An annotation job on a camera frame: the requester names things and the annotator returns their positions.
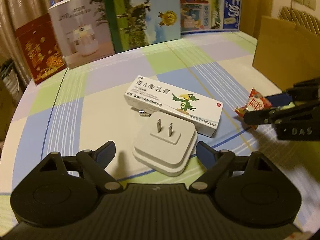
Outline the white appliance box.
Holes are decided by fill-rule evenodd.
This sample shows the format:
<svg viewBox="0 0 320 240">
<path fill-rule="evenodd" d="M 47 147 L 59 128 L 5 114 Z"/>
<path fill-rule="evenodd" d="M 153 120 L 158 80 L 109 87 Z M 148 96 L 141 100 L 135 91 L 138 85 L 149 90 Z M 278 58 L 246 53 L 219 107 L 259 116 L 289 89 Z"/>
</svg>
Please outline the white appliance box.
<svg viewBox="0 0 320 240">
<path fill-rule="evenodd" d="M 63 0 L 48 12 L 69 68 L 115 54 L 104 0 Z"/>
</svg>

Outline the white ointment box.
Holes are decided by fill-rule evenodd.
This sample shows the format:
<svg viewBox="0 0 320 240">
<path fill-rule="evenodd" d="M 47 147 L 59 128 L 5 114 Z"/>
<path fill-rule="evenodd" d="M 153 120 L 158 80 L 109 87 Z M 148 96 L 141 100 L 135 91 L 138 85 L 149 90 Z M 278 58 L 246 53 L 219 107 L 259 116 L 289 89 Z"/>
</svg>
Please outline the white ointment box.
<svg viewBox="0 0 320 240">
<path fill-rule="evenodd" d="M 129 106 L 147 113 L 163 112 L 192 122 L 198 133 L 210 138 L 223 110 L 223 103 L 215 99 L 140 75 L 124 98 Z"/>
</svg>

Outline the wooden wardrobe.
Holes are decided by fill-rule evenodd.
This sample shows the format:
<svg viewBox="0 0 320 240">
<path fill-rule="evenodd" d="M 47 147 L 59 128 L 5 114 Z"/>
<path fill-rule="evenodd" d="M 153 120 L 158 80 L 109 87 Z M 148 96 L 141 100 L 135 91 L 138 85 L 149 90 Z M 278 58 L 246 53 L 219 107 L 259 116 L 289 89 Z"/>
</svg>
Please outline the wooden wardrobe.
<svg viewBox="0 0 320 240">
<path fill-rule="evenodd" d="M 271 16 L 273 0 L 242 0 L 240 30 L 258 38 L 262 16 Z"/>
</svg>

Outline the white power adapter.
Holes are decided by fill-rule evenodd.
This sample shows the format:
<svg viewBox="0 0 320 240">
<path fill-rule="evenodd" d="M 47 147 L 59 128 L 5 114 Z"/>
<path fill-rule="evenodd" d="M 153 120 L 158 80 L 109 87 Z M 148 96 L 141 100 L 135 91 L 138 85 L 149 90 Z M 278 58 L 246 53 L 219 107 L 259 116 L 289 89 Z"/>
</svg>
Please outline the white power adapter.
<svg viewBox="0 0 320 240">
<path fill-rule="evenodd" d="M 149 168 L 176 177 L 184 171 L 196 142 L 197 131 L 193 123 L 155 112 L 137 133 L 132 154 Z"/>
</svg>

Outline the green blue milk carton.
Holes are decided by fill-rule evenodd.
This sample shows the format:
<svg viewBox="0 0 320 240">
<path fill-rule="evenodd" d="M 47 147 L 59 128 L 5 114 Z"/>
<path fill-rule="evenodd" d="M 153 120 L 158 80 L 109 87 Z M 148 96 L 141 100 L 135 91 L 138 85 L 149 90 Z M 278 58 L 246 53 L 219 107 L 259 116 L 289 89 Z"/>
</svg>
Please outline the green blue milk carton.
<svg viewBox="0 0 320 240">
<path fill-rule="evenodd" d="M 181 37 L 180 0 L 104 0 L 116 53 Z"/>
</svg>

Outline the red candy wrapper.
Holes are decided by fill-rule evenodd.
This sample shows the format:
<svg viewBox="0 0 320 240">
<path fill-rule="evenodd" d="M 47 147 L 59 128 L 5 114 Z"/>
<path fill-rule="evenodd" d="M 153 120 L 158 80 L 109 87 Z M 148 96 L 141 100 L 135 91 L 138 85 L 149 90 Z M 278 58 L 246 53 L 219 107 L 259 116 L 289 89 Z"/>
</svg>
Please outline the red candy wrapper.
<svg viewBox="0 0 320 240">
<path fill-rule="evenodd" d="M 244 114 L 247 112 L 260 111 L 271 107 L 272 103 L 255 88 L 252 88 L 246 104 L 243 107 L 236 107 L 234 111 L 237 114 L 237 118 L 243 120 Z"/>
</svg>

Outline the blue cartoon milk carton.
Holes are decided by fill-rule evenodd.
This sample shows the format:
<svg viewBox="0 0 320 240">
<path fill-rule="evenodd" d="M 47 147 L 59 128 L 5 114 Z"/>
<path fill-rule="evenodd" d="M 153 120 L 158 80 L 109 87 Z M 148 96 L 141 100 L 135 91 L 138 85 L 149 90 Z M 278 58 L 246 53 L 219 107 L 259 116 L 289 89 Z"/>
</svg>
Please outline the blue cartoon milk carton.
<svg viewBox="0 0 320 240">
<path fill-rule="evenodd" d="M 180 0 L 181 33 L 238 31 L 242 0 Z"/>
</svg>

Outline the quilted beige cushion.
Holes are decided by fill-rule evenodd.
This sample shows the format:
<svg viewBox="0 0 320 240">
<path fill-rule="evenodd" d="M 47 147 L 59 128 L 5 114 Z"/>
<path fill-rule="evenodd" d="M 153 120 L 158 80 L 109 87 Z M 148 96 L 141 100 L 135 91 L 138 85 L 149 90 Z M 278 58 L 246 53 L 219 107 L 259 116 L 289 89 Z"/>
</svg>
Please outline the quilted beige cushion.
<svg viewBox="0 0 320 240">
<path fill-rule="evenodd" d="M 292 7 L 283 6 L 280 8 L 278 18 L 289 22 L 294 22 L 315 35 L 320 35 L 320 21 L 317 17 L 305 11 L 297 10 Z"/>
</svg>

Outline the white wall socket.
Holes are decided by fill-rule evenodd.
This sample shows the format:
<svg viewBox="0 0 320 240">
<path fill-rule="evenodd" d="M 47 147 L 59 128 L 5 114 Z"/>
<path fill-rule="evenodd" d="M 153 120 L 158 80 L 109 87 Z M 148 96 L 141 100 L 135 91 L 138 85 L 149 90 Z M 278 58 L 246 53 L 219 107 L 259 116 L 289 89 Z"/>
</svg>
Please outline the white wall socket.
<svg viewBox="0 0 320 240">
<path fill-rule="evenodd" d="M 303 5 L 310 8 L 311 10 L 316 10 L 317 0 L 303 0 Z"/>
</svg>

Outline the cardboard box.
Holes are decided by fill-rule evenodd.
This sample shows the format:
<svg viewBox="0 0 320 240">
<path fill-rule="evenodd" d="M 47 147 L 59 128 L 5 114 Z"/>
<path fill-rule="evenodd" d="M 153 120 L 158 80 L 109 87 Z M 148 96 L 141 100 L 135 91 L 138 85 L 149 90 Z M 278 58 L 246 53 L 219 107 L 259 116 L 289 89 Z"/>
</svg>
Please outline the cardboard box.
<svg viewBox="0 0 320 240">
<path fill-rule="evenodd" d="M 319 36 L 293 22 L 262 17 L 253 67 L 282 90 L 319 77 Z"/>
</svg>

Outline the beige curtain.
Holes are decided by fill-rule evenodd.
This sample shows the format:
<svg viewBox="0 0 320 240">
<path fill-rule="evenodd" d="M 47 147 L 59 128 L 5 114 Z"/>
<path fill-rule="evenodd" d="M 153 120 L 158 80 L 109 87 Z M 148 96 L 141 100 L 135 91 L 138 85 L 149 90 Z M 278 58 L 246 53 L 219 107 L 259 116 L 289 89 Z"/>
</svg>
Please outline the beige curtain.
<svg viewBox="0 0 320 240">
<path fill-rule="evenodd" d="M 1 63 L 13 59 L 18 80 L 26 88 L 30 71 L 17 43 L 15 30 L 46 14 L 53 3 L 62 0 L 1 0 Z"/>
</svg>

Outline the checkered bed sheet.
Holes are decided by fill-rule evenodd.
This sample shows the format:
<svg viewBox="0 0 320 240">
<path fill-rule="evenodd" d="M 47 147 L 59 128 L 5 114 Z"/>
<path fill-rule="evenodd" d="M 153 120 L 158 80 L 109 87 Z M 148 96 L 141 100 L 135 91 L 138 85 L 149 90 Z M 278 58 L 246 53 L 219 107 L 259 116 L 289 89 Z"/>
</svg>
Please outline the checkered bed sheet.
<svg viewBox="0 0 320 240">
<path fill-rule="evenodd" d="M 282 90 L 253 67 L 257 41 L 242 32 L 201 33 L 113 55 L 29 83 L 17 106 L 1 157 L 1 234 L 16 219 L 10 194 L 49 153 L 64 157 L 111 140 L 116 156 L 107 172 L 126 183 L 189 185 L 204 167 L 146 153 L 142 135 L 170 140 L 176 124 L 166 112 L 194 123 L 195 135 L 215 150 L 246 156 L 263 152 L 295 184 L 302 205 L 295 224 L 319 229 L 319 143 L 280 141 L 271 125 L 247 126 L 237 109 L 259 109 Z"/>
</svg>

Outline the red gift box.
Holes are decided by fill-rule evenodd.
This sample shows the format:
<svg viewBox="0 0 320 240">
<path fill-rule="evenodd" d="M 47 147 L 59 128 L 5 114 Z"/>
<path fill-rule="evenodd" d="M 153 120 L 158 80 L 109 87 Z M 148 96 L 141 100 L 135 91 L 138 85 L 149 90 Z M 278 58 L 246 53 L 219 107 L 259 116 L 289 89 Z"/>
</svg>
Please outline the red gift box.
<svg viewBox="0 0 320 240">
<path fill-rule="evenodd" d="M 66 68 L 49 14 L 21 26 L 15 34 L 37 85 Z"/>
</svg>

